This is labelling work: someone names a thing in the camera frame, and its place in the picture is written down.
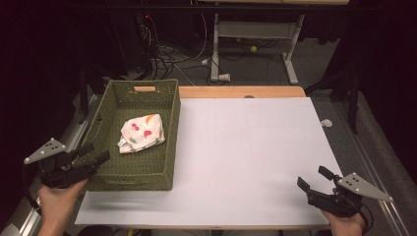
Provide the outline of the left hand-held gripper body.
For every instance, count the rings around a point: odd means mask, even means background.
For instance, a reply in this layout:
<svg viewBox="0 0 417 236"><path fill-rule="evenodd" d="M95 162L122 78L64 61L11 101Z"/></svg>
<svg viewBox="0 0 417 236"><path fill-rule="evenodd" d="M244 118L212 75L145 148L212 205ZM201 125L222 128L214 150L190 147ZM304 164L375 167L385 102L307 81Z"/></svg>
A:
<svg viewBox="0 0 417 236"><path fill-rule="evenodd" d="M39 178L43 185L51 189L66 189L86 180L96 173L95 162L77 166L77 148L69 148L51 138L38 150L24 159L24 164L38 164Z"/></svg>

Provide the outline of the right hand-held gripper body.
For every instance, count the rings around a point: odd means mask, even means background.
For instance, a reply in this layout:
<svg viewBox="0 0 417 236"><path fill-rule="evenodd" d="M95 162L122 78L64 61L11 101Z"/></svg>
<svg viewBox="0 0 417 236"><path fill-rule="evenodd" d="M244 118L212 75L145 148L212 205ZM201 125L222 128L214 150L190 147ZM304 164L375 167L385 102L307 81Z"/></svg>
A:
<svg viewBox="0 0 417 236"><path fill-rule="evenodd" d="M356 173L344 177L334 174L336 192L325 194L313 190L306 193L308 204L337 217L352 217L361 211L364 197L392 203L393 197L381 191Z"/></svg>

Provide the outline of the green woven basket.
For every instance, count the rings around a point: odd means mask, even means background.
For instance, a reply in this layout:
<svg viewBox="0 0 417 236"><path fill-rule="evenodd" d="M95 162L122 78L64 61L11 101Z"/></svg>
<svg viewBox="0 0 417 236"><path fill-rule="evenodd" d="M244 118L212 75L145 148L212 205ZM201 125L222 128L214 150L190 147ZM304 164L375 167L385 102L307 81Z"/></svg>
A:
<svg viewBox="0 0 417 236"><path fill-rule="evenodd" d="M94 151L76 161L87 163L109 152L110 158L89 178L87 189L92 192L171 190L180 106L176 80L109 82L83 140L84 144L92 144ZM117 143L124 123L151 114L161 117L165 141L137 152L120 152Z"/></svg>

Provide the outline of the white fruit print cloth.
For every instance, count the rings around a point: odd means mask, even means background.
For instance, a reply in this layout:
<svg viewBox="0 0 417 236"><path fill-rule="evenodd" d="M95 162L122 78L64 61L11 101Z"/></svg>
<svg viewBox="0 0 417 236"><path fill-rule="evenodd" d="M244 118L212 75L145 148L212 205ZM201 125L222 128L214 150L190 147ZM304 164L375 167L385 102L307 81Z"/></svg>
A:
<svg viewBox="0 0 417 236"><path fill-rule="evenodd" d="M162 119L150 114L126 121L117 146L122 154L133 153L165 142Z"/></svg>

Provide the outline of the person's right hand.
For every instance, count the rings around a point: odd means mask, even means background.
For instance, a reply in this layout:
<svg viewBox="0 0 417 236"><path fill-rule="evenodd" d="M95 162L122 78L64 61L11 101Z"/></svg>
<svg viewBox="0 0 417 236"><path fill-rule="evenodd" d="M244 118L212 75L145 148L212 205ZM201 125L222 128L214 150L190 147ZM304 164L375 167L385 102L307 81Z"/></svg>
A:
<svg viewBox="0 0 417 236"><path fill-rule="evenodd" d="M364 218L356 213L352 217L337 217L330 212L322 209L322 214L328 220L330 232L331 230L361 230L363 233L367 227L367 223Z"/></svg>

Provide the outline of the person's left hand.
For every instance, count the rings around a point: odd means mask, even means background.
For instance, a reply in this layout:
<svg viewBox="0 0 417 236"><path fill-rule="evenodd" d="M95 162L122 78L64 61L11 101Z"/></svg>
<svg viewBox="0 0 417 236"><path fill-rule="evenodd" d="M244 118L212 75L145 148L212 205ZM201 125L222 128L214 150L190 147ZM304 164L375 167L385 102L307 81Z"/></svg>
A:
<svg viewBox="0 0 417 236"><path fill-rule="evenodd" d="M67 189L51 189L47 186L42 186L38 191L42 223L67 225L76 200L87 182L88 180L83 180Z"/></svg>

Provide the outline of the white table mat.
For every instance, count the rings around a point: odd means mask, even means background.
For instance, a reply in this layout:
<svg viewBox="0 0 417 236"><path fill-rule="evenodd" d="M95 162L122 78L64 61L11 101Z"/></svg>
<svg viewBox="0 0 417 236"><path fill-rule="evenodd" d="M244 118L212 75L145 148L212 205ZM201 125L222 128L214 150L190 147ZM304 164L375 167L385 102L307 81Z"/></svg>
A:
<svg viewBox="0 0 417 236"><path fill-rule="evenodd" d="M168 192L88 192L76 222L121 228L305 229L327 220L297 180L328 193L339 166L310 98L184 98Z"/></svg>

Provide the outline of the black floor stand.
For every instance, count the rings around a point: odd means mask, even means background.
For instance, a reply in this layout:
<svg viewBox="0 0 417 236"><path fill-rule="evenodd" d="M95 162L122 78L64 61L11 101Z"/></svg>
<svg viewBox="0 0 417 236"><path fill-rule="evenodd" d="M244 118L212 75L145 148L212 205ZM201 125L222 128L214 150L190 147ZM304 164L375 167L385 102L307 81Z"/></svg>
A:
<svg viewBox="0 0 417 236"><path fill-rule="evenodd" d="M352 71L339 72L333 76L325 77L304 89L306 95L319 89L329 89L332 87L330 99L341 101L347 99L349 106L347 112L348 125L354 134L357 134L357 111L360 79Z"/></svg>

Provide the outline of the white desk frame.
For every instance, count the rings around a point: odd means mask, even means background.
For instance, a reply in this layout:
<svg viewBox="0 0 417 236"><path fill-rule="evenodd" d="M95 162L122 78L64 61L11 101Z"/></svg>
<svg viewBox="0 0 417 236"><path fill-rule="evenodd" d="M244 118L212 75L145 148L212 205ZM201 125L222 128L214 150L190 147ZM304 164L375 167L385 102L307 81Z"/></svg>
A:
<svg viewBox="0 0 417 236"><path fill-rule="evenodd" d="M213 25L213 49L211 55L210 80L220 82L218 76L219 40L222 37L228 38L250 38L250 39L285 39L290 40L289 48L281 54L285 73L291 85L297 85L298 79L292 64L292 55L295 50L298 37L303 27L305 16L299 15L294 22L290 23L263 23L263 22L231 22L221 21L219 15L214 15Z"/></svg>

